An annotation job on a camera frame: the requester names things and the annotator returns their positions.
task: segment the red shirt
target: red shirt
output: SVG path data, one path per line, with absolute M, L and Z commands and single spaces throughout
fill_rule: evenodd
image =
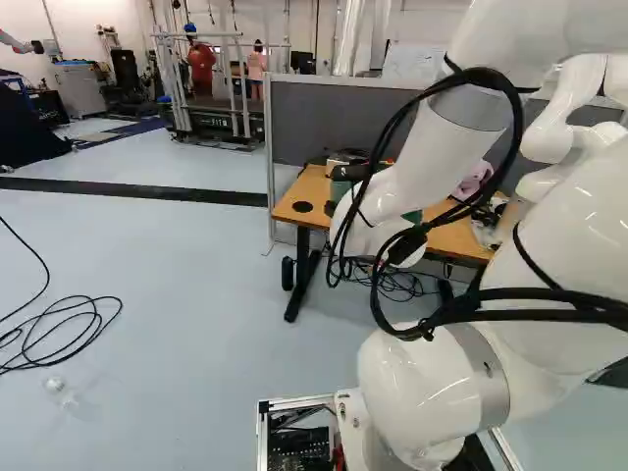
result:
M 207 44 L 194 44 L 189 48 L 187 61 L 192 66 L 192 81 L 212 81 L 212 67 L 216 56 Z

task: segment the person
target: person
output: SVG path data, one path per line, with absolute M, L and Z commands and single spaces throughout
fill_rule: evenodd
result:
M 193 24 L 185 25 L 186 32 L 196 32 Z M 194 41 L 194 36 L 187 37 L 189 41 L 189 51 L 187 61 L 192 67 L 192 83 L 194 92 L 197 95 L 213 96 L 213 73 L 212 67 L 216 64 L 216 55 L 211 46 Z
M 248 55 L 246 61 L 246 65 L 248 66 L 248 80 L 251 83 L 251 98 L 253 101 L 264 100 L 262 78 L 266 72 L 266 56 L 264 56 L 263 52 L 264 46 L 262 46 L 262 41 L 256 39 L 253 52 Z

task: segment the black floor stripe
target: black floor stripe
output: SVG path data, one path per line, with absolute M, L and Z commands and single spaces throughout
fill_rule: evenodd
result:
M 219 189 L 153 186 L 127 183 L 74 182 L 65 180 L 22 179 L 0 177 L 0 188 L 49 193 L 95 194 L 123 198 L 166 199 L 196 203 L 232 204 L 236 206 L 267 207 L 264 193 L 223 191 Z

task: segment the pink shirt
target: pink shirt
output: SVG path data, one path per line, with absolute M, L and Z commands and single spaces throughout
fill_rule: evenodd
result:
M 248 66 L 248 78 L 250 80 L 262 80 L 266 72 L 266 56 L 259 52 L 251 52 L 246 60 Z

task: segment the person's arm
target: person's arm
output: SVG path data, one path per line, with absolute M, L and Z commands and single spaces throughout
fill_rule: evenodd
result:
M 13 52 L 16 54 L 26 54 L 27 52 L 34 51 L 34 46 L 29 42 L 19 42 L 15 37 L 13 37 L 8 32 L 5 32 L 3 29 L 0 29 L 0 42 L 6 44 L 7 46 L 11 46 L 13 48 Z

